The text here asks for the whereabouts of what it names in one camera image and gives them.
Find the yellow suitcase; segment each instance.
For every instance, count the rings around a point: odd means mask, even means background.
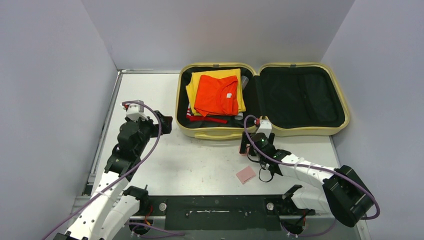
[[[274,62],[263,65],[259,73],[244,63],[194,63],[179,75],[175,117],[181,131],[198,139],[229,140],[241,138],[243,121],[223,116],[228,123],[190,122],[187,119],[189,99],[186,85],[195,72],[240,69],[249,81],[243,89],[246,112],[272,123],[279,137],[338,133],[349,123],[349,110],[334,73],[315,62]],[[248,122],[253,132],[253,121]]]

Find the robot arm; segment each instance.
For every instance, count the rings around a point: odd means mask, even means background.
[[[153,124],[153,120],[144,115],[144,109],[140,105],[127,104],[123,107],[126,110],[126,123],[119,128],[118,144],[107,160],[104,173],[92,198],[97,194],[100,196],[80,213],[66,234],[58,233],[54,240],[110,240],[132,215],[149,204],[146,189],[130,186],[124,190],[137,170],[115,185],[111,184],[141,162],[140,156],[150,138],[171,132],[173,118],[154,111],[159,123]],[[121,192],[124,196],[112,209]]]
[[[346,181],[346,179],[350,179],[369,192],[351,167],[346,165],[341,168],[326,167],[309,162],[289,151],[276,149],[273,145],[274,135],[270,132],[271,123],[268,120],[261,120],[257,132],[249,134],[250,140],[260,154],[253,147],[248,148],[247,154],[259,155],[259,163],[261,166],[265,166],[272,176],[274,174],[285,175],[315,187],[311,190],[301,185],[293,186],[282,196],[285,201],[294,204],[298,209],[331,212],[339,222],[348,227],[355,226],[373,206],[373,200],[367,194]],[[250,143],[246,134],[243,133],[241,154],[246,152],[247,144]]]

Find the gray wall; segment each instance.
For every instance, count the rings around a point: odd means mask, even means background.
[[[0,10],[0,239],[37,240],[82,192],[117,71],[80,0]]]
[[[422,0],[356,0],[322,59],[351,111],[333,137],[340,163],[381,206],[374,240],[424,238],[423,13]]]
[[[319,62],[354,0],[82,0],[119,69]]]

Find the pink sponge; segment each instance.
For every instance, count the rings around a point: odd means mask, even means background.
[[[247,166],[245,169],[237,172],[237,174],[235,175],[242,184],[245,184],[247,181],[254,178],[256,176],[256,173],[253,171],[251,166]]]

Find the suitcase handle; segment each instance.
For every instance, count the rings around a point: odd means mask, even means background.
[[[229,139],[241,139],[242,133],[241,132],[233,132],[228,135],[208,135],[204,132],[197,132],[194,134],[194,138],[196,139],[207,139],[207,140],[229,140]]]

